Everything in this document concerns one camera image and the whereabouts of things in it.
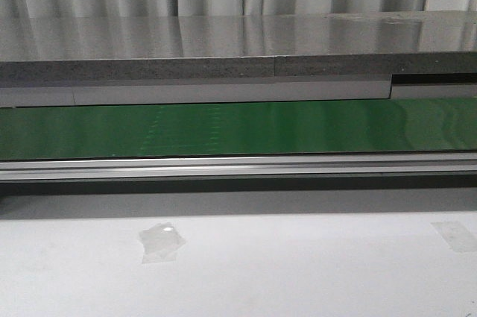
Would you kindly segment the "grey rear conveyor rail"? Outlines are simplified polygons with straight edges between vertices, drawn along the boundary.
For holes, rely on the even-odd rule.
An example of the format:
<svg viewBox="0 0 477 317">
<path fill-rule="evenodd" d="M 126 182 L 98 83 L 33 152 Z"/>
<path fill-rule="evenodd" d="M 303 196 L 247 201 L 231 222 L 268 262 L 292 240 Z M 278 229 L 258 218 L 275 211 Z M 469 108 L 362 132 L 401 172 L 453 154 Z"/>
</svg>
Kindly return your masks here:
<svg viewBox="0 0 477 317">
<path fill-rule="evenodd" d="M 476 95 L 476 74 L 352 74 L 1 84 L 2 107 L 185 104 Z"/>
</svg>

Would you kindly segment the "clear tape patch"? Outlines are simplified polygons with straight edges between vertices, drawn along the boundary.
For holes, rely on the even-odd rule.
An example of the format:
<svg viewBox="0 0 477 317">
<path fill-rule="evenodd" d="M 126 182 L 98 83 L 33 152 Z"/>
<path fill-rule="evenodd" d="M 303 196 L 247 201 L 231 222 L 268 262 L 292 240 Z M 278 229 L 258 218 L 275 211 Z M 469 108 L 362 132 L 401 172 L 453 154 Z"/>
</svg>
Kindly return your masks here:
<svg viewBox="0 0 477 317">
<path fill-rule="evenodd" d="M 454 252 L 476 252 L 476 237 L 460 222 L 432 222 L 432 226 Z"/>
<path fill-rule="evenodd" d="M 175 261 L 186 240 L 169 222 L 159 223 L 139 233 L 143 246 L 142 264 Z"/>
</svg>

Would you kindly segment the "clear tape patch right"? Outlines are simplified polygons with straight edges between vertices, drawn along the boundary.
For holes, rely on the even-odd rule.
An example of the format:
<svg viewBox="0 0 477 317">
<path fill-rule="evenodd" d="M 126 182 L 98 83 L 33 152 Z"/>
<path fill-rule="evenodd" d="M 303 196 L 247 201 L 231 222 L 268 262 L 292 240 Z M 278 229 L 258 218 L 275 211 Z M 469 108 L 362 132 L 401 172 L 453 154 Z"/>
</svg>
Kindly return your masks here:
<svg viewBox="0 0 477 317">
<path fill-rule="evenodd" d="M 454 252 L 476 252 L 476 237 L 460 222 L 432 222 L 432 226 Z"/>
</svg>

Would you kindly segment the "aluminium conveyor front rail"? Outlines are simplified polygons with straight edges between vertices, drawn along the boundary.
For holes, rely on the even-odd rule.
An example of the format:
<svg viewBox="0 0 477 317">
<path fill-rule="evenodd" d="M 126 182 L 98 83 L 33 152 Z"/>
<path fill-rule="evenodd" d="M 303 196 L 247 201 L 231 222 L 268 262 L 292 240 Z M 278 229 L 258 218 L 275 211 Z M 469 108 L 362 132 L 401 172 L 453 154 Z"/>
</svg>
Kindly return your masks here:
<svg viewBox="0 0 477 317">
<path fill-rule="evenodd" d="M 2 181 L 475 172 L 474 152 L 33 160 L 1 163 Z"/>
</svg>

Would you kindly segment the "green conveyor belt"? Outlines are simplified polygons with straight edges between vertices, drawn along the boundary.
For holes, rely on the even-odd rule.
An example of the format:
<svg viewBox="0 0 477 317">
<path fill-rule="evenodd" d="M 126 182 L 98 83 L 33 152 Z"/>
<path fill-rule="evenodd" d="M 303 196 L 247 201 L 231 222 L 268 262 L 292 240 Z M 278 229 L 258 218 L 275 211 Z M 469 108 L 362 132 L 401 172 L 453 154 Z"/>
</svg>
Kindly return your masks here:
<svg viewBox="0 0 477 317">
<path fill-rule="evenodd" d="M 1 110 L 3 160 L 475 149 L 474 98 Z"/>
</svg>

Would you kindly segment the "clear tape patch left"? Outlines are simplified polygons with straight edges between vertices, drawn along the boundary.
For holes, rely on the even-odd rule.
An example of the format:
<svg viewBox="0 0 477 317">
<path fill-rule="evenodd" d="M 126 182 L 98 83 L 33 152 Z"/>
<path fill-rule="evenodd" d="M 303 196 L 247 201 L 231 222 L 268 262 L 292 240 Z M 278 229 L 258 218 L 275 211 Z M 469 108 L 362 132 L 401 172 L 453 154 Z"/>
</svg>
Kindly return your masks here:
<svg viewBox="0 0 477 317">
<path fill-rule="evenodd" d="M 143 246 L 142 264 L 175 261 L 186 240 L 169 222 L 159 223 L 139 233 Z"/>
</svg>

